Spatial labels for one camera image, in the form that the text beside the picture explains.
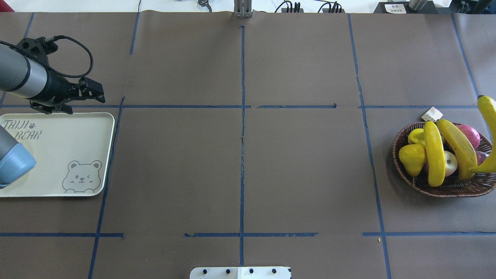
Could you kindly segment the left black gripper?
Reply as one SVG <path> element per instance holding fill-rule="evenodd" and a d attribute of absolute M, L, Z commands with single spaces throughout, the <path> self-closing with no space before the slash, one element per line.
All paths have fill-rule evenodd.
<path fill-rule="evenodd" d="M 29 102 L 32 109 L 49 115 L 54 112 L 72 114 L 72 107 L 67 103 L 83 100 L 105 103 L 103 85 L 88 77 L 80 78 L 77 85 L 68 82 L 63 77 L 48 76 L 42 91 L 30 97 Z"/>

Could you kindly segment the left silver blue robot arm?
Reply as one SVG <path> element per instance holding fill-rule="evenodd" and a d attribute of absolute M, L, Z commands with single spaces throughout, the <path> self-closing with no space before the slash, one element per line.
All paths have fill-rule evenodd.
<path fill-rule="evenodd" d="M 50 66 L 48 55 L 58 49 L 56 42 L 66 39 L 82 47 L 89 55 L 88 70 L 79 75 L 63 74 Z M 17 44 L 1 42 L 0 89 L 29 101 L 30 107 L 49 115 L 72 114 L 72 101 L 88 99 L 105 103 L 101 83 L 88 77 L 94 59 L 87 46 L 66 35 L 50 38 L 23 38 Z M 5 127 L 1 127 L 1 188 L 5 188 L 36 165 L 33 155 Z"/>

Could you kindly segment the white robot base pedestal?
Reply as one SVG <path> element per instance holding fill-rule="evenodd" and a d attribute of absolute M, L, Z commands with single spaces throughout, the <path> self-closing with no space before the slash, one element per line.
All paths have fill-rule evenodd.
<path fill-rule="evenodd" d="M 284 266 L 198 267 L 190 279 L 291 279 L 291 268 Z"/>

